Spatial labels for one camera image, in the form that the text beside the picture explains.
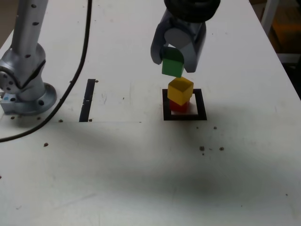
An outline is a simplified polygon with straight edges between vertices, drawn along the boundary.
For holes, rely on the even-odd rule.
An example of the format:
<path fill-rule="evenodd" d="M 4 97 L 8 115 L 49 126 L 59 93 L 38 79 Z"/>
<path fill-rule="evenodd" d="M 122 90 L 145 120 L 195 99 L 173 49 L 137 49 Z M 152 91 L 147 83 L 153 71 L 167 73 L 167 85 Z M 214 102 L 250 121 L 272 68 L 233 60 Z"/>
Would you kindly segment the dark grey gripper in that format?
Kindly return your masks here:
<path fill-rule="evenodd" d="M 155 64 L 160 65 L 163 48 L 168 43 L 183 55 L 186 72 L 194 73 L 206 37 L 206 24 L 170 20 L 170 18 L 172 18 L 172 14 L 166 9 L 155 30 L 150 48 L 151 58 Z"/>

